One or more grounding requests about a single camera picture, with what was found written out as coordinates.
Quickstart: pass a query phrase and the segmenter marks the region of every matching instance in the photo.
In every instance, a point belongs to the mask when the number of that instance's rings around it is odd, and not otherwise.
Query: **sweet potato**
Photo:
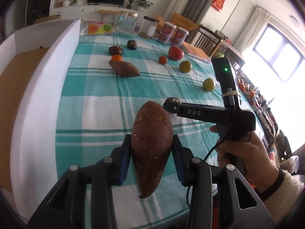
[[[140,198],[157,188],[173,142],[173,127],[167,112],[156,102],[146,102],[132,127],[131,151]]]
[[[133,64],[125,61],[110,60],[109,64],[116,74],[120,77],[137,77],[140,71]]]

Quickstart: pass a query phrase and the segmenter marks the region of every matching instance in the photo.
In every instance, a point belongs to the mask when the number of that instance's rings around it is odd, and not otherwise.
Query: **window frame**
[[[280,46],[278,47],[277,51],[273,54],[273,56],[271,57],[271,59],[269,61],[267,61],[257,50],[256,47],[258,46],[258,44],[260,43],[262,37],[264,36],[266,30],[268,29],[268,27],[270,27],[271,29],[273,29],[274,31],[276,31],[279,35],[281,35],[283,37],[282,42],[280,44]],[[295,66],[294,70],[292,71],[292,73],[290,74],[290,76],[287,78],[286,81],[284,81],[280,75],[277,73],[277,71],[273,68],[273,64],[275,62],[275,60],[278,58],[279,54],[281,53],[282,49],[284,48],[284,46],[286,44],[289,44],[299,55],[300,55],[300,60],[298,61],[297,65]],[[286,83],[288,82],[292,76],[294,75],[294,73],[296,72],[296,70],[298,69],[298,67],[300,66],[301,62],[304,60],[304,56],[303,54],[298,50],[298,48],[296,48],[296,46],[280,31],[278,30],[276,27],[274,27],[273,25],[271,25],[270,23],[267,24],[266,28],[264,29],[262,35],[260,36],[260,38],[258,39],[258,41],[255,43],[252,51],[254,51],[258,56],[260,56],[260,58],[273,70],[273,72],[276,74],[276,76],[283,82]]]

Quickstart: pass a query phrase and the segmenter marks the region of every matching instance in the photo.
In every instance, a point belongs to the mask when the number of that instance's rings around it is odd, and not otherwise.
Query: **can with red label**
[[[180,47],[188,36],[189,32],[182,27],[179,27],[175,33],[175,36],[171,40],[170,44],[176,47]]]
[[[167,44],[175,31],[176,26],[165,22],[158,37],[158,41],[162,44]]]

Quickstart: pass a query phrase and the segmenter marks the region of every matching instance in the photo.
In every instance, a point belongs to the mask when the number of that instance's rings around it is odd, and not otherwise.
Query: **chinese decoration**
[[[212,7],[219,12],[219,10],[222,10],[224,3],[225,0],[213,0]]]

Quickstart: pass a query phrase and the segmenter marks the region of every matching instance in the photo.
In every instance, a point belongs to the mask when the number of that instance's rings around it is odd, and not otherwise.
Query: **ceiling light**
[[[298,20],[293,17],[292,15],[290,16],[290,20],[292,21],[292,23],[296,26],[296,27],[300,27],[300,23],[298,22]]]

